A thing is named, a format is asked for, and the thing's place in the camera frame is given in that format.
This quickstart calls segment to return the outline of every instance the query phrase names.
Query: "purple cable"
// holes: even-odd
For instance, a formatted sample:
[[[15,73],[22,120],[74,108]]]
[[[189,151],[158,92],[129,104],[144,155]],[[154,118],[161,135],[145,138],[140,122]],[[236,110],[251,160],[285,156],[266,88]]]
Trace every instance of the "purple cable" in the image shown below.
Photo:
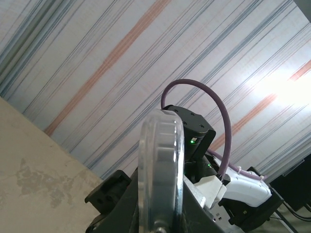
[[[213,151],[211,149],[208,149],[207,151],[208,151],[208,153],[210,153],[211,155],[215,156],[217,159],[222,161],[223,157],[220,154],[216,153],[215,151]],[[229,163],[229,167],[232,168],[234,171],[239,172],[238,167],[236,167],[232,163]],[[260,176],[256,176],[256,175],[250,174],[250,173],[248,173],[247,171],[244,171],[244,170],[240,170],[239,173],[241,175],[243,175],[243,176],[246,176],[248,178],[251,178],[253,180],[258,180],[258,181],[260,181],[261,179],[265,180],[267,178],[267,176],[264,176],[263,178],[261,178]]]
[[[222,177],[225,175],[225,172],[229,165],[229,157],[230,157],[230,151],[231,151],[231,141],[232,141],[232,131],[231,131],[231,122],[229,118],[228,111],[222,102],[222,100],[219,98],[219,96],[208,86],[204,85],[203,83],[200,83],[196,80],[191,79],[178,79],[173,82],[171,82],[163,91],[162,97],[161,97],[161,108],[163,109],[165,107],[165,98],[169,92],[169,90],[172,89],[173,86],[178,84],[188,84],[192,86],[196,86],[200,88],[201,90],[205,91],[211,98],[215,101],[217,104],[220,113],[224,120],[224,126],[225,126],[225,149],[224,149],[224,156],[222,158],[222,162],[219,166],[218,174]]]

